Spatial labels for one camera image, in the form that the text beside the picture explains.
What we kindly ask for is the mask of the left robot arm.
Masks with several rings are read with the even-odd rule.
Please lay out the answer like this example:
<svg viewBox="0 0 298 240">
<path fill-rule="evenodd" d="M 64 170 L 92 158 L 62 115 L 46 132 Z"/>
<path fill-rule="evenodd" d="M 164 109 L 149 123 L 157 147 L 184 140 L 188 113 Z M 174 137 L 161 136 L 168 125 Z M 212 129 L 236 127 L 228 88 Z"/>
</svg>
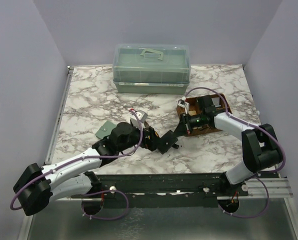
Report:
<svg viewBox="0 0 298 240">
<path fill-rule="evenodd" d="M 84 194 L 96 197 L 100 185 L 91 170 L 132 155 L 138 148 L 153 152 L 160 142 L 153 127 L 120 122 L 109 135 L 74 157 L 51 165 L 28 165 L 13 186 L 10 209 L 32 216 L 53 200 Z"/>
</svg>

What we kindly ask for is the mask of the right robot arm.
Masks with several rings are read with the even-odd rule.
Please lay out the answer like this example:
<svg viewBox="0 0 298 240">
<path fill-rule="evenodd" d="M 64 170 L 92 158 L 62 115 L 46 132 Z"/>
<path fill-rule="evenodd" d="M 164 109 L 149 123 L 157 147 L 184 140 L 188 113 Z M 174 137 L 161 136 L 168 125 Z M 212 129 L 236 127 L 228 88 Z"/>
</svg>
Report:
<svg viewBox="0 0 298 240">
<path fill-rule="evenodd" d="M 215 95 L 195 98 L 182 97 L 177 103 L 179 123 L 173 131 L 175 138 L 192 137 L 219 131 L 241 141 L 242 161 L 220 176 L 219 191 L 230 196 L 237 185 L 260 171 L 284 160 L 274 128 L 270 124 L 255 125 L 232 115 L 224 95 L 215 105 Z"/>
</svg>

